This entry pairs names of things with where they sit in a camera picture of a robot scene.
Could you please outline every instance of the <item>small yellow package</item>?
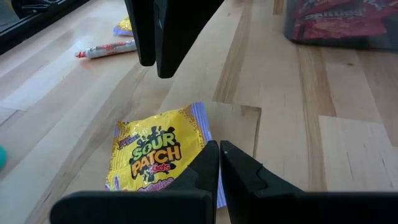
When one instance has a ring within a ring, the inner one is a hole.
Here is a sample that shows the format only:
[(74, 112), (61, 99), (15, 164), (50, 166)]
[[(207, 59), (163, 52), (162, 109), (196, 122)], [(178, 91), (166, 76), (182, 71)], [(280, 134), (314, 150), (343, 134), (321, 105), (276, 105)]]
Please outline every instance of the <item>small yellow package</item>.
[(133, 36), (129, 16), (126, 16), (122, 21), (119, 22), (119, 24), (116, 25), (116, 27), (114, 27), (113, 33), (115, 35)]
[(151, 192), (176, 179), (211, 140), (204, 103), (117, 122), (107, 190)]

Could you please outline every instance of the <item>teal ball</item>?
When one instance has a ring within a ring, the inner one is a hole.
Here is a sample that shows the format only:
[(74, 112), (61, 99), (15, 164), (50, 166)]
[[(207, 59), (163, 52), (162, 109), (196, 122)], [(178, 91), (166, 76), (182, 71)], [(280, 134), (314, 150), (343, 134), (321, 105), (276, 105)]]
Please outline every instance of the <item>teal ball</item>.
[(7, 154), (6, 150), (0, 146), (0, 169), (2, 169), (6, 165)]

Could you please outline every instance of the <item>wooden table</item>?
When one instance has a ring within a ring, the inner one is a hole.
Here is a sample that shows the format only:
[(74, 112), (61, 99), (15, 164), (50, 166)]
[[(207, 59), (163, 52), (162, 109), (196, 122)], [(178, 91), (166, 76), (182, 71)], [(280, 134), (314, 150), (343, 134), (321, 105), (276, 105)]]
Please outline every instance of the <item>wooden table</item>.
[(62, 195), (103, 189), (116, 120), (194, 101), (216, 139), (303, 190), (398, 188), (398, 55), (294, 45), (284, 1), (226, 0), (171, 79), (136, 53), (74, 58), (128, 39), (112, 35), (126, 14), (92, 0), (0, 56), (0, 223), (47, 222)]

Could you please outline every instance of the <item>yellow candy bag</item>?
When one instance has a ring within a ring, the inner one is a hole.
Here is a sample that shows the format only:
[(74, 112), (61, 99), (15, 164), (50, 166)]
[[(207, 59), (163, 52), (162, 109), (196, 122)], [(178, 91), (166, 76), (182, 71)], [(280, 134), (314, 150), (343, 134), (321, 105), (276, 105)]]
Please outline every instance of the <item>yellow candy bag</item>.
[(116, 27), (114, 27), (113, 33), (115, 35), (130, 35), (130, 36), (133, 36), (132, 27), (131, 27), (129, 16), (126, 16), (121, 22), (119, 22), (119, 24), (117, 24)]
[(161, 190), (211, 140), (204, 103), (147, 119), (117, 122), (107, 190)]

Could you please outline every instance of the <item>light wood surface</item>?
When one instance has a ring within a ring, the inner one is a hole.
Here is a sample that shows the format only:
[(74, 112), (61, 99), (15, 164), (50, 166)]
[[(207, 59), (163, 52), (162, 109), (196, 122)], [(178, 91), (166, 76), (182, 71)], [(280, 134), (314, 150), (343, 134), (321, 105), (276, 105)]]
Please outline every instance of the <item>light wood surface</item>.
[(62, 195), (103, 189), (115, 121), (194, 101), (215, 139), (303, 190), (396, 190), (398, 55), (295, 45), (284, 13), (226, 0), (168, 80), (136, 53), (74, 57), (129, 39), (112, 34), (123, 0), (92, 0), (1, 55), (0, 223), (45, 223)]

